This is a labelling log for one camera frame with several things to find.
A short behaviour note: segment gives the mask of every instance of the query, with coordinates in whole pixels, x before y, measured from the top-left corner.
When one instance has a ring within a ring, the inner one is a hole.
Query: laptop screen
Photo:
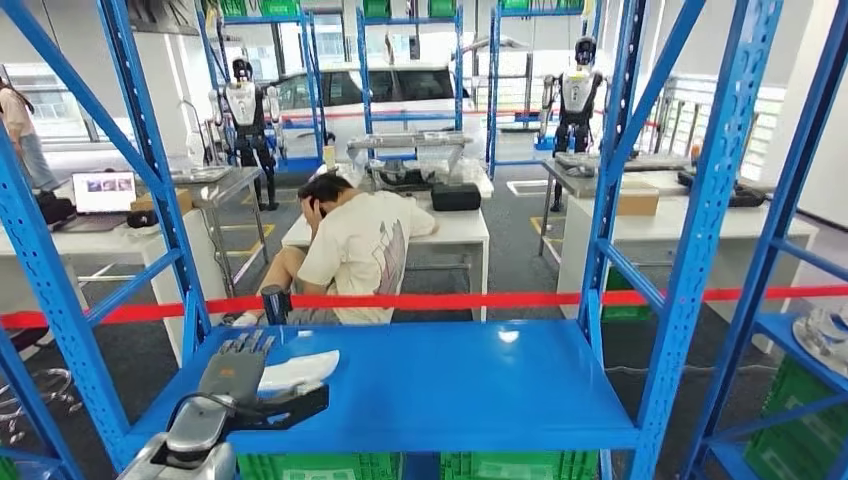
[[[129,212],[136,199],[132,172],[75,173],[73,182],[79,213]]]

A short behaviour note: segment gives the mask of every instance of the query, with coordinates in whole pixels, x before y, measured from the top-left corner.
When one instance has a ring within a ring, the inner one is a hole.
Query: cardboard box
[[[653,217],[657,214],[660,191],[644,182],[621,182],[616,215]]]
[[[178,188],[176,191],[177,203],[180,205],[180,212],[185,215],[194,208],[191,202],[191,193],[184,188]],[[149,192],[145,193],[143,196],[136,199],[132,205],[130,205],[130,210],[133,212],[153,210],[153,197],[150,196]]]

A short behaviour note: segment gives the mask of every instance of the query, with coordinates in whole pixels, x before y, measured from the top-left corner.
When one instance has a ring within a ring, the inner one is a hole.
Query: white car
[[[447,65],[411,63],[371,66],[369,71],[372,114],[454,112],[454,76]],[[359,66],[343,64],[322,68],[321,82],[327,133],[335,137],[336,155],[339,157],[345,155],[348,140],[365,134],[365,109],[362,104]],[[286,75],[273,85],[278,89],[288,156],[314,156],[315,137],[311,127],[293,128],[297,125],[309,125],[312,120],[306,74],[299,72]],[[486,134],[482,117],[473,114],[473,110],[474,105],[463,89],[463,132],[473,139],[472,143],[466,146],[465,155],[482,158]],[[453,130],[454,120],[373,122],[373,126],[375,133]],[[296,162],[290,163],[291,170],[302,169],[298,167]]]

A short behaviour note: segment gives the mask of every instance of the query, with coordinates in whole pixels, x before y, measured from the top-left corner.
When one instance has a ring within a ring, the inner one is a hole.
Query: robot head
[[[577,44],[574,45],[574,59],[577,61],[577,65],[586,66],[595,63],[597,48],[595,39],[592,37],[582,37],[577,40]]]
[[[252,82],[253,65],[246,58],[237,58],[233,60],[233,74],[239,83]]]

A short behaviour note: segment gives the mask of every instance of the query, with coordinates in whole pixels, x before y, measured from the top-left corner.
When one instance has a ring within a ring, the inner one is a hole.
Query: car window
[[[333,72],[330,77],[328,106],[362,103],[362,91],[353,83],[348,72]]]
[[[392,82],[392,72],[385,70],[371,71],[368,73],[368,80],[371,82],[372,102],[394,101],[395,88],[394,82]]]
[[[453,85],[447,69],[399,70],[397,76],[404,101],[453,98]]]
[[[281,110],[309,108],[309,91],[306,89],[306,75],[297,75],[281,81],[277,85],[277,95]]]

